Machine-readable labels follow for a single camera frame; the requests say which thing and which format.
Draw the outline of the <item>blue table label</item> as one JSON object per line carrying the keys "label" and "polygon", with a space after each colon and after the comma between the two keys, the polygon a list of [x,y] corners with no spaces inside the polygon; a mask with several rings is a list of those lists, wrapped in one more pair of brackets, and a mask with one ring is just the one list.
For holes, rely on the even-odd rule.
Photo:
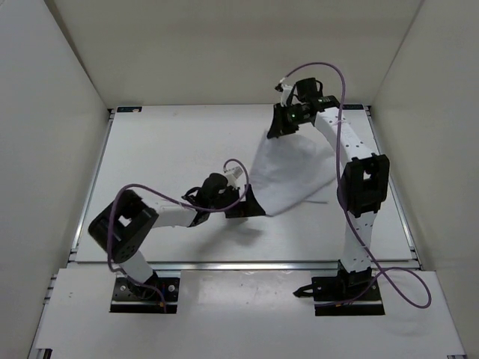
{"label": "blue table label", "polygon": [[343,111],[364,111],[364,106],[362,104],[343,104]]}
{"label": "blue table label", "polygon": [[141,106],[119,106],[116,109],[117,113],[139,113],[141,111]]}

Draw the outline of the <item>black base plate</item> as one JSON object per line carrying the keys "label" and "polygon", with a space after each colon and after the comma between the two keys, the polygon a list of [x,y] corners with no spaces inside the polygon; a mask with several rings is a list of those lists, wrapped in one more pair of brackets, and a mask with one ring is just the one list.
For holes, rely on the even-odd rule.
{"label": "black base plate", "polygon": [[344,276],[316,276],[293,292],[297,298],[312,298],[315,316],[384,316],[385,308],[379,286],[365,282],[353,284]]}
{"label": "black base plate", "polygon": [[124,276],[117,276],[112,290],[109,311],[111,313],[176,314],[180,289],[180,274],[157,272],[157,291],[136,286]]}

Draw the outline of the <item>left blue table label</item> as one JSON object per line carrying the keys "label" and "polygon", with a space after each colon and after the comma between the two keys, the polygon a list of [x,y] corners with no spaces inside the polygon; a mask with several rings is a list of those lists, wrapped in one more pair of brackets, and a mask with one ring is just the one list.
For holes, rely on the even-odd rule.
{"label": "left blue table label", "polygon": [[139,113],[141,111],[141,106],[119,106],[116,109],[117,113]]}

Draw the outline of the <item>white skirt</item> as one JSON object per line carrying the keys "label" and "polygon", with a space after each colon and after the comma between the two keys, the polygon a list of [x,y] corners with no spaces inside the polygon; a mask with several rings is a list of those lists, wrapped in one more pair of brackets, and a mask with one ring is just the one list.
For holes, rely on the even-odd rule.
{"label": "white skirt", "polygon": [[329,144],[303,135],[262,135],[248,173],[256,201],[266,215],[276,216],[303,202],[329,202],[335,154]]}

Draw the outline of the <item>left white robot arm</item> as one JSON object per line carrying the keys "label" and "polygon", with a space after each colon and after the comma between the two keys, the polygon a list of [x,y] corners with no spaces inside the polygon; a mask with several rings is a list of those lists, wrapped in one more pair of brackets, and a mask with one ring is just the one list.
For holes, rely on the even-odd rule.
{"label": "left white robot arm", "polygon": [[148,233],[160,227],[197,227],[212,213],[226,219],[264,216],[252,187],[241,192],[233,171],[212,173],[202,186],[189,189],[185,204],[149,204],[131,188],[125,189],[89,224],[88,234],[119,267],[138,297],[147,298],[161,287],[155,271],[140,252]]}

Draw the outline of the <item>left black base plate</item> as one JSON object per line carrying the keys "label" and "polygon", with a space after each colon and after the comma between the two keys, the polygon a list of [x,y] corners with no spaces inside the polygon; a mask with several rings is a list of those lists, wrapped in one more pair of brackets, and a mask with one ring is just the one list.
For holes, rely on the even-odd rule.
{"label": "left black base plate", "polygon": [[117,276],[112,290],[109,311],[111,313],[176,314],[180,289],[180,274],[157,272],[157,291],[136,286],[124,276]]}

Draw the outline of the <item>aluminium table frame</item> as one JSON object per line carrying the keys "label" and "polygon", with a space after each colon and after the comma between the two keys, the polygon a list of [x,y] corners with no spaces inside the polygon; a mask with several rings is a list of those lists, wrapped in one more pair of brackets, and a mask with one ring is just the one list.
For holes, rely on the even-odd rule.
{"label": "aluminium table frame", "polygon": [[382,316],[317,316],[293,292],[330,275],[344,243],[335,200],[303,203],[242,224],[214,215],[196,228],[162,228],[142,250],[180,278],[175,314],[112,313],[115,278],[85,225],[128,182],[180,196],[224,160],[251,162],[269,105],[151,106],[117,113],[70,261],[59,271],[32,354],[36,358],[462,358],[465,349],[436,274],[422,271],[394,190],[373,226],[372,249],[426,310],[379,281]]}

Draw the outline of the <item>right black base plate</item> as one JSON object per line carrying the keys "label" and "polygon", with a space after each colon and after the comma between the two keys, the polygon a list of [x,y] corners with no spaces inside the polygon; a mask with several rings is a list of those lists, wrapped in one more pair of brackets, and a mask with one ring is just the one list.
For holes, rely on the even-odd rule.
{"label": "right black base plate", "polygon": [[316,276],[293,292],[297,298],[312,298],[315,316],[384,316],[385,308],[379,286],[365,282],[353,284],[344,276]]}

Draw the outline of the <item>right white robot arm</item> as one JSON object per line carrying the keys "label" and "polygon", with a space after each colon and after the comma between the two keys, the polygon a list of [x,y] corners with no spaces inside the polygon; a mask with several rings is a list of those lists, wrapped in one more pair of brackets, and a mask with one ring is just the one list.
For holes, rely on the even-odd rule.
{"label": "right white robot arm", "polygon": [[338,202],[347,220],[335,289],[340,297],[353,299],[372,278],[372,229],[387,197],[390,161],[360,139],[348,124],[343,106],[335,96],[324,95],[315,78],[292,86],[279,82],[275,89],[281,99],[273,108],[268,138],[292,135],[300,125],[310,123],[335,150]]}

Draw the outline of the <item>right blue table label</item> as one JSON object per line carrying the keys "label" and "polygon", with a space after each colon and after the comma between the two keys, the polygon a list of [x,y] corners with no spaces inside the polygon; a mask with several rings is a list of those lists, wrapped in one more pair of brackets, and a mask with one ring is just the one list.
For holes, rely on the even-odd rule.
{"label": "right blue table label", "polygon": [[362,104],[343,104],[343,111],[364,111],[364,106]]}

